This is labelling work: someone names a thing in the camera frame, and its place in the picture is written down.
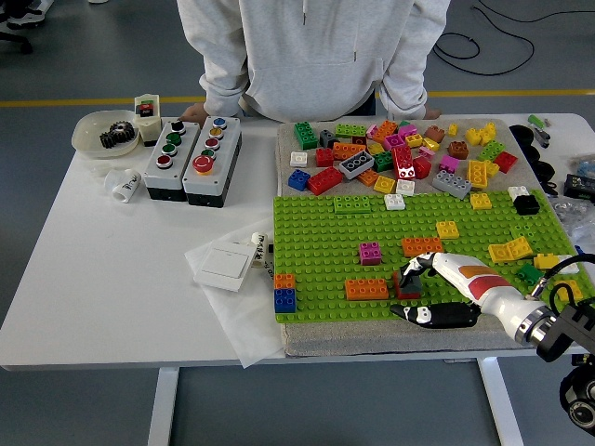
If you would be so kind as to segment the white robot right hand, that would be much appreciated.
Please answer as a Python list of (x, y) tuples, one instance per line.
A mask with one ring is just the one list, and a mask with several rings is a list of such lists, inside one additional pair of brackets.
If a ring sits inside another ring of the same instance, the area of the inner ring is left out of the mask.
[(409, 283), (426, 269), (441, 275), (469, 301), (390, 307), (392, 313), (415, 325), (429, 329), (471, 327), (480, 314), (489, 314), (500, 320), (510, 338), (527, 344), (537, 323), (553, 315), (544, 304), (525, 299), (504, 277), (472, 256), (434, 252), (416, 256), (402, 268), (399, 284)]

